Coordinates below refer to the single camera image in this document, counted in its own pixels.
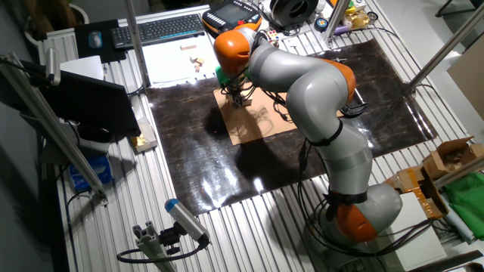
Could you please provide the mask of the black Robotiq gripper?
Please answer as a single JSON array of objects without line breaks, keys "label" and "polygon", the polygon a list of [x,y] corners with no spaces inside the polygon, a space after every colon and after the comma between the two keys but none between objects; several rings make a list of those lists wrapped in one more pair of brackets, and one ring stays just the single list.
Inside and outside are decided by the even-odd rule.
[{"label": "black Robotiq gripper", "polygon": [[233,98],[233,105],[235,108],[242,107],[244,104],[244,95],[242,94],[243,91],[244,85],[228,84],[225,86],[225,93]]}]

